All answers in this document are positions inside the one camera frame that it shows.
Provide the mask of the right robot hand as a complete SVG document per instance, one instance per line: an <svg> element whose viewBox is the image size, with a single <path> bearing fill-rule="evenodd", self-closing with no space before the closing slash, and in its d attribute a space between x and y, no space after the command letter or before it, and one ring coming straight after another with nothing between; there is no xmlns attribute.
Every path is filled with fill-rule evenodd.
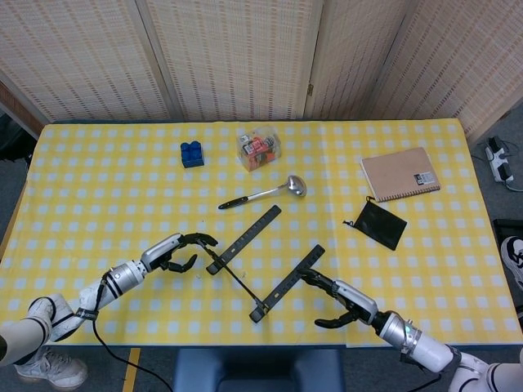
<svg viewBox="0 0 523 392"><path fill-rule="evenodd" d="M332 280L314 269L300 269L298 273L303 281L322 289L346 309L346 313L338 318L316 319L315 325L317 327L337 329L356 320L366 325L373 323L378 314L378 306L375 300L350 284L342 280Z"/></svg>

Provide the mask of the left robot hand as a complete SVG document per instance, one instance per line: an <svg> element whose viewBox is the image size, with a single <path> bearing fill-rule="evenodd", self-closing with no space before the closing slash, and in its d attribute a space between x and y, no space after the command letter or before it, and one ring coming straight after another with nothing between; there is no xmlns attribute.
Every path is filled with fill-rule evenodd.
<svg viewBox="0 0 523 392"><path fill-rule="evenodd" d="M185 273L193 267L197 255L194 254L185 264L180 265L172 262L174 251L187 245L199 245L205 248L206 246L215 247L217 244L218 241L209 234L172 234L145 250L141 255L141 263L148 273L157 268L176 273Z"/></svg>

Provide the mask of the black folding laptop stand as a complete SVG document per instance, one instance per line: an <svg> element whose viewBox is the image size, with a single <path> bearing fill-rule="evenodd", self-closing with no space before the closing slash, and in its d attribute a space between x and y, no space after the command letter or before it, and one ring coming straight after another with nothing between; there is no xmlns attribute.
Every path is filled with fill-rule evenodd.
<svg viewBox="0 0 523 392"><path fill-rule="evenodd" d="M204 246L204 251L212 258L212 264L206 267L206 270L211 275L216 275L221 270L225 269L230 276L251 296L256 307L249 314L249 318L254 322L260 322L269 312L278 304L278 302L293 288L293 286L301 279L300 272L311 268L325 253L323 247L316 244L306 256L287 274L278 285L270 292L270 294L261 300L250 288L241 281L241 279L227 266L248 244L250 244L279 214L281 209L277 205L273 205L267 212L265 212L258 220L256 220L242 235L240 235L221 255L217 255L207 246Z"/></svg>

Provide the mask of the yellow checkered tablecloth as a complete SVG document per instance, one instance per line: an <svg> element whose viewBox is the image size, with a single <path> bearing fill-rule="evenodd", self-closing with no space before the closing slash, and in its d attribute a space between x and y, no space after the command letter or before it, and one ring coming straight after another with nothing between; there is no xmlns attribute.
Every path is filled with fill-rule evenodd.
<svg viewBox="0 0 523 392"><path fill-rule="evenodd" d="M246 171L236 138L250 123L50 125L36 147L20 208L0 261L0 326L22 319L33 299L78 294L110 267L136 261L174 233L207 233L226 250L270 207L281 213L231 262L264 297L316 245L315 263L371 296L382 310L412 319L425 333L458 345L501 344L521 334L467 141L455 119L373 122L278 122L279 159ZM204 165L184 168L181 143L197 140ZM344 225L371 191L363 158L423 147L441 189L385 208L408 222L395 251ZM219 210L227 201L282 185L287 191ZM91 344L100 333L122 345L371 346L358 323L326 330L316 319L344 309L316 287L298 283L260 322L253 299L227 271L207 272L197 246L172 256L184 274L157 270L105 307L96 324L69 339Z"/></svg>

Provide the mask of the white woven screen panel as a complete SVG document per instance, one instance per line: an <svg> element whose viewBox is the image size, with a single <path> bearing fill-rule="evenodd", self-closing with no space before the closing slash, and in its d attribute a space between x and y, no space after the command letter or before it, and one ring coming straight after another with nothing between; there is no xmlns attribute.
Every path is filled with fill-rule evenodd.
<svg viewBox="0 0 523 392"><path fill-rule="evenodd" d="M176 118L302 118L324 0L134 0Z"/></svg>
<svg viewBox="0 0 523 392"><path fill-rule="evenodd" d="M0 0L0 74L49 122L169 116L127 0Z"/></svg>
<svg viewBox="0 0 523 392"><path fill-rule="evenodd" d="M324 0L304 117L362 119L409 0Z"/></svg>
<svg viewBox="0 0 523 392"><path fill-rule="evenodd" d="M413 0L366 116L456 118L469 143L523 102L523 0Z"/></svg>

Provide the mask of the blue building block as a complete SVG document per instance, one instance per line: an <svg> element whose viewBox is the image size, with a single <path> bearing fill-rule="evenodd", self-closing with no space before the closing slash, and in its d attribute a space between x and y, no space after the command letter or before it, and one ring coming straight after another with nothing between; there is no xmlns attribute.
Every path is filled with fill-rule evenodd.
<svg viewBox="0 0 523 392"><path fill-rule="evenodd" d="M197 140L181 143L181 163L184 168L204 165L202 145Z"/></svg>

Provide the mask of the dark blue padded seat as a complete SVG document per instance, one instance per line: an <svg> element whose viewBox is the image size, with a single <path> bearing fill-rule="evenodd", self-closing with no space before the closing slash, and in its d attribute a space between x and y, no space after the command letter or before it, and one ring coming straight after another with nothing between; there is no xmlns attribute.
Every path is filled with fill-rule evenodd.
<svg viewBox="0 0 523 392"><path fill-rule="evenodd" d="M174 392L346 392L341 351L305 347L181 349Z"/></svg>

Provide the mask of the yellow floor tape strip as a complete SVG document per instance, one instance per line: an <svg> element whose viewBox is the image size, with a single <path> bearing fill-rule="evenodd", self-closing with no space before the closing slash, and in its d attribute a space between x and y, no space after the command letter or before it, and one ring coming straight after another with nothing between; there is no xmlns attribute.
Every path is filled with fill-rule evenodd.
<svg viewBox="0 0 523 392"><path fill-rule="evenodd" d="M141 354L140 348L131 348L128 355L128 362L137 365L139 363ZM122 392L133 392L135 381L136 381L137 369L132 365L128 364L126 367L126 373L123 381Z"/></svg>

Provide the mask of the brown spiral notebook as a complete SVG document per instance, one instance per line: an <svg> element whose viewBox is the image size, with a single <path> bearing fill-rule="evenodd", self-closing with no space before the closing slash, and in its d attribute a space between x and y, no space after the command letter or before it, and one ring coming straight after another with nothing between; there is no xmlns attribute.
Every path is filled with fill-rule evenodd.
<svg viewBox="0 0 523 392"><path fill-rule="evenodd" d="M363 158L360 165L378 203L441 189L423 147Z"/></svg>

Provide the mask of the clear plastic box with pieces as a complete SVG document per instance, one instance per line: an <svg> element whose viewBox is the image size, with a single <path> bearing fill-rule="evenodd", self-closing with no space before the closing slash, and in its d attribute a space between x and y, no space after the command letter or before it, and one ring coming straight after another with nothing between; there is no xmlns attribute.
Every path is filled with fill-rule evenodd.
<svg viewBox="0 0 523 392"><path fill-rule="evenodd" d="M242 166L252 172L273 162L282 155L281 141L276 128L257 127L236 138L236 149Z"/></svg>

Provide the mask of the black and white sneaker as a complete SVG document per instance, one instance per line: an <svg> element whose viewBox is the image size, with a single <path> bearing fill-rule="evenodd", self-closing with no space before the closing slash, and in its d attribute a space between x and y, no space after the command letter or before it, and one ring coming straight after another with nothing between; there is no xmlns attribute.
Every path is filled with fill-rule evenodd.
<svg viewBox="0 0 523 392"><path fill-rule="evenodd" d="M523 291L523 238L510 236L500 246L502 261Z"/></svg>

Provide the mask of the black bulky object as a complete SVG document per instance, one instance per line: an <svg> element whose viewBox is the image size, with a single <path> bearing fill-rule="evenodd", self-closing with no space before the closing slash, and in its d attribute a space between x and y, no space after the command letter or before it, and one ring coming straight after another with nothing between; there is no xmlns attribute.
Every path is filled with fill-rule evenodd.
<svg viewBox="0 0 523 392"><path fill-rule="evenodd" d="M31 163L37 141L8 114L0 115L0 160Z"/></svg>

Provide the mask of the white power strip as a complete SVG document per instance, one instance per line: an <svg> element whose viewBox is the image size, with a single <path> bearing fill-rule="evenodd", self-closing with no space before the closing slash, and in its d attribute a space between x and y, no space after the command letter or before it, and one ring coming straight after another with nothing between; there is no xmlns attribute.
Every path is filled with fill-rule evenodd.
<svg viewBox="0 0 523 392"><path fill-rule="evenodd" d="M505 158L503 143L498 136L490 137L487 140L485 155L496 182L510 183L514 180L508 160Z"/></svg>

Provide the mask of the black drawstring pouch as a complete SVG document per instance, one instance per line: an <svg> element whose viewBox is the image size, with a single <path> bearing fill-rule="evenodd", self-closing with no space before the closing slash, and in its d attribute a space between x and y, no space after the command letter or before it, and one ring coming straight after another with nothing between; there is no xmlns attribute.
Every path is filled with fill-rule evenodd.
<svg viewBox="0 0 523 392"><path fill-rule="evenodd" d="M344 220L342 223L359 230L392 251L397 249L408 224L406 220L379 207L372 196L366 197L366 203L356 220Z"/></svg>

